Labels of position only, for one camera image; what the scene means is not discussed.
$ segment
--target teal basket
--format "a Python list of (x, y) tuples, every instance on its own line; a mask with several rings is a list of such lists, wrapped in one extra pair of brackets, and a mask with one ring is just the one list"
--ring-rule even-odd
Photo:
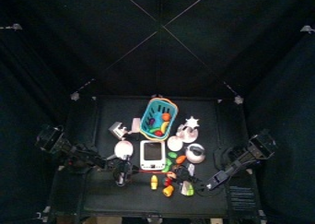
[[(156, 115), (158, 117), (158, 115), (161, 115), (164, 112), (169, 113), (170, 119), (165, 128), (164, 134), (161, 136), (157, 136), (156, 134), (149, 132), (149, 129), (152, 128), (149, 125), (149, 119), (152, 118), (156, 119)], [(177, 112), (178, 112), (177, 106), (170, 100), (165, 98), (153, 98), (149, 101), (149, 104), (145, 109), (141, 122), (140, 122), (140, 133), (146, 139), (162, 141), (168, 138), (170, 126), (174, 121)]]

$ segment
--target black table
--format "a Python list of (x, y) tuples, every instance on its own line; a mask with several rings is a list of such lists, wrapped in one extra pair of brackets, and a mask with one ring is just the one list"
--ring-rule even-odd
[[(206, 181), (216, 173), (214, 155), (220, 150), (245, 146), (242, 105), (233, 100), (169, 98), (178, 107), (169, 136), (176, 134), (180, 124), (190, 116), (198, 119), (198, 136), (194, 143), (205, 148), (205, 160), (196, 165), (194, 176)], [(117, 139), (107, 128), (122, 122), (132, 128), (132, 119), (144, 114), (149, 98), (141, 97), (82, 97), (71, 103), (66, 123), (66, 137), (74, 143), (95, 147), (105, 158), (113, 154)], [(132, 163), (138, 167), (140, 140), (133, 144)], [(132, 182), (117, 187), (111, 173), (89, 170), (73, 173), (57, 171), (50, 194), (50, 219), (73, 215), (78, 222), (89, 216), (162, 217), (162, 218), (248, 218), (260, 223), (260, 201), (254, 176), (246, 172), (232, 178), (210, 196), (184, 196), (174, 184), (170, 197), (162, 195), (162, 178), (158, 188), (149, 189), (150, 174), (133, 175)]]

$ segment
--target orange toy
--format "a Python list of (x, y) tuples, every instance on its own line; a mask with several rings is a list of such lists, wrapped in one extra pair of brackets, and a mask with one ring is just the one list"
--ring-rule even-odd
[(168, 112), (162, 113), (162, 120), (168, 122), (170, 120), (170, 114)]

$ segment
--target table surface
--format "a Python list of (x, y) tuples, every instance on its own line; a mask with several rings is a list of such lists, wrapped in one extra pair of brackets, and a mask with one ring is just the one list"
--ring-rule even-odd
[[(197, 139), (205, 148), (205, 160), (194, 166), (194, 176), (206, 181), (216, 173), (213, 166), (213, 152), (234, 146), (245, 146), (248, 137), (245, 133), (242, 105), (233, 100), (184, 99), (169, 98), (178, 107), (177, 117), (172, 124), (169, 136), (176, 134), (177, 127), (185, 119), (193, 116), (198, 123)], [(94, 145), (99, 155), (106, 158), (113, 154), (117, 139), (107, 128), (114, 122), (122, 122), (132, 128), (133, 118), (140, 118), (146, 109), (149, 98), (97, 97), (79, 99), (71, 105), (66, 137), (71, 143)], [(132, 164), (140, 165), (140, 136), (136, 140), (128, 138), (133, 144)], [(245, 175), (241, 178), (246, 186), (252, 186), (252, 179)], [(226, 217), (229, 210), (228, 189), (222, 185), (210, 196), (197, 194), (184, 196), (180, 187), (174, 184), (170, 197), (162, 195), (162, 178), (157, 175), (157, 190), (149, 189), (150, 174), (137, 173), (132, 181), (117, 187), (109, 171), (90, 170), (86, 174), (69, 174), (58, 171), (54, 178), (54, 191), (51, 204), (54, 211), (77, 213), (81, 216), (114, 215), (125, 217), (144, 217), (149, 214), (170, 218), (210, 218)]]

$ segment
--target yellow toy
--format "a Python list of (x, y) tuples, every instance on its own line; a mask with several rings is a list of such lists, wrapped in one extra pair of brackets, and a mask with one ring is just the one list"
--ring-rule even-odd
[(156, 175), (152, 175), (150, 177), (150, 190), (156, 190), (157, 189), (157, 177)]

